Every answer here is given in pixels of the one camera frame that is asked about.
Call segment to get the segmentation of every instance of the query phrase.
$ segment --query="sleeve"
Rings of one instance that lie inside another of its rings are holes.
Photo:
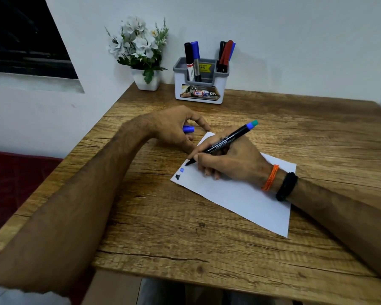
[[[0,287],[0,305],[71,305],[68,298],[63,298],[53,292],[44,294]]]

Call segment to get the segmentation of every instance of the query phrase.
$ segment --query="white flower pot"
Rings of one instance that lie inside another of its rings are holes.
[[[149,84],[147,84],[144,80],[144,76],[142,73],[144,70],[142,69],[134,69],[131,68],[131,74],[133,75],[134,82],[140,90],[144,91],[155,91],[160,86],[161,82],[161,71],[154,71],[154,76]]]

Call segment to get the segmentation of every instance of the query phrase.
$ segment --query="black wristband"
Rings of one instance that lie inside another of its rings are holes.
[[[285,176],[284,181],[282,182],[282,185],[278,193],[275,195],[275,198],[278,201],[284,201],[286,197],[288,197],[290,193],[292,193],[292,190],[294,189],[297,181],[297,175],[293,172],[288,172]]]

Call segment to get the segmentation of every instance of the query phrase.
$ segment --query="person's right hand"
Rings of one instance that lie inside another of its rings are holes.
[[[232,126],[207,138],[189,154],[188,159],[195,159],[199,170],[204,171],[206,175],[213,174],[217,180],[220,178],[220,173],[224,173],[232,179],[262,186],[271,173],[272,165],[265,160],[246,136],[238,138],[230,147],[223,149],[220,153],[224,155],[214,156],[201,153],[237,128]]]

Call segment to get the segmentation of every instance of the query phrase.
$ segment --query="pen holder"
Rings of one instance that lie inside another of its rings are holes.
[[[227,73],[217,71],[217,60],[200,59],[199,68],[201,82],[189,81],[186,58],[181,57],[173,67],[175,79],[175,98],[209,104],[221,104],[226,88]]]

